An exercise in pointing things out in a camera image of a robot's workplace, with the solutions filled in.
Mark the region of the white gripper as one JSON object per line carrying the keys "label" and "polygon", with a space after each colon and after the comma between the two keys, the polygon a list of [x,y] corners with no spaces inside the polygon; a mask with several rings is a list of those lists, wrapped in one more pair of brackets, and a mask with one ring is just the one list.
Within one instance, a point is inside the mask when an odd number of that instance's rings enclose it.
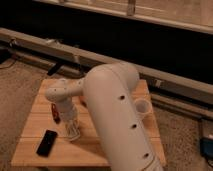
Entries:
{"label": "white gripper", "polygon": [[[71,99],[67,98],[64,101],[58,103],[59,116],[64,122],[74,120],[75,133],[80,134],[78,120],[75,120],[78,115],[78,111]],[[65,123],[65,129],[68,137],[71,137],[71,127],[69,123]]]}

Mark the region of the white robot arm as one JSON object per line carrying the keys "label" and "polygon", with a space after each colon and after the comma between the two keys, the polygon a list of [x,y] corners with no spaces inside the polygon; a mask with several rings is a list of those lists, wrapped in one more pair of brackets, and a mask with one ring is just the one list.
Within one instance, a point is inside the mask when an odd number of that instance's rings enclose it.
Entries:
{"label": "white robot arm", "polygon": [[76,82],[58,80],[45,96],[67,117],[71,115],[69,99],[85,98],[112,171],[163,171],[131,96],[138,82],[134,65],[103,64]]}

